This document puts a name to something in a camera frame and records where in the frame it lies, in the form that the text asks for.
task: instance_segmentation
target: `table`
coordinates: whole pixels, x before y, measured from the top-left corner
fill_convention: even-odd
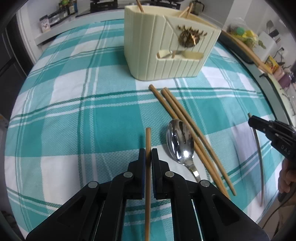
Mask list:
[[[281,156],[258,133],[265,199],[260,207],[260,168],[247,113],[274,119],[249,73],[216,43],[197,77],[135,80],[123,53],[123,19],[92,23],[59,35],[26,79],[9,123],[5,178],[10,204],[24,237],[92,180],[110,181],[145,147],[170,169],[194,181],[168,154],[171,120],[148,90],[168,87],[212,145],[237,191],[231,200],[258,222],[277,194]],[[212,181],[197,155],[201,178]],[[123,240],[143,240],[144,200],[127,202]],[[172,240],[169,200],[151,204],[151,240]]]

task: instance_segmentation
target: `checkered tablecloth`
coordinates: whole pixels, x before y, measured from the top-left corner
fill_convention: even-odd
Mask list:
[[[171,170],[194,178],[167,154],[171,120],[148,90],[168,87],[206,135],[237,191],[231,200],[258,221],[277,191],[283,157],[258,133],[260,167],[247,113],[274,119],[263,93],[241,64],[217,43],[197,77],[135,80],[123,53],[123,20],[84,25],[59,35],[26,79],[9,123],[5,178],[13,214],[24,236],[89,181],[110,181],[152,146]],[[197,155],[201,177],[210,179]],[[169,200],[152,198],[151,240],[173,240]],[[144,200],[127,202],[123,240],[144,239]]]

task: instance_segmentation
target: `cutting board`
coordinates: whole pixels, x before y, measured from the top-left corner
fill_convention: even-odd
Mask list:
[[[229,37],[242,51],[245,52],[246,55],[248,55],[248,57],[251,60],[253,60],[253,62],[255,63],[255,65],[259,69],[261,69],[262,71],[264,71],[268,74],[272,74],[271,70],[261,61],[261,59],[259,59],[259,57],[247,45],[245,45],[241,40],[237,39],[236,37],[227,33],[224,30],[221,31],[221,34],[224,34],[227,37]]]

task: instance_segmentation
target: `cream utensil holder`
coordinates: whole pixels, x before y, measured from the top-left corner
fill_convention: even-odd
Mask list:
[[[178,18],[179,10],[126,6],[124,11],[124,55],[132,76],[138,80],[159,80],[196,76],[207,60],[221,30],[202,18],[189,14]],[[192,27],[206,36],[191,48],[179,44],[177,26]]]

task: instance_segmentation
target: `human hand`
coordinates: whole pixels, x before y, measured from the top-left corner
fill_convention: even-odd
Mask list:
[[[289,162],[290,161],[285,158],[282,163],[282,169],[279,172],[278,189],[280,193],[288,193],[290,191],[290,183],[296,182],[296,170],[288,171]]]

